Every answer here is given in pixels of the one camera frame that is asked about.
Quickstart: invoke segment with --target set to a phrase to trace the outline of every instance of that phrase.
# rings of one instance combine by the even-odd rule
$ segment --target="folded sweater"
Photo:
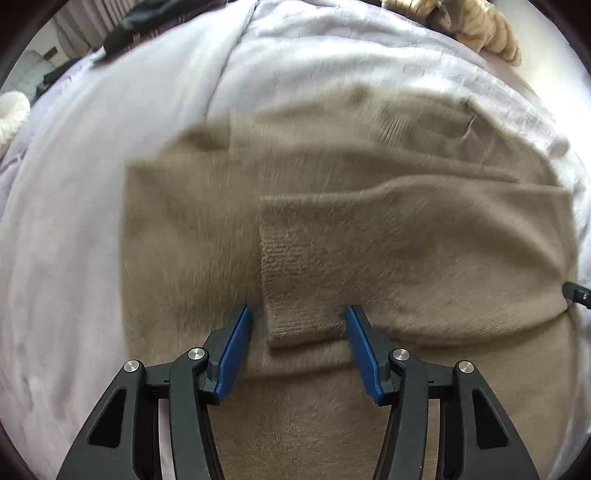
[[[425,361],[472,360],[551,468],[577,374],[571,197],[468,100],[354,87],[207,121],[129,166],[124,215],[132,357],[170,361],[255,309],[244,372],[211,412],[228,479],[370,477],[388,411],[352,363],[353,303]]]

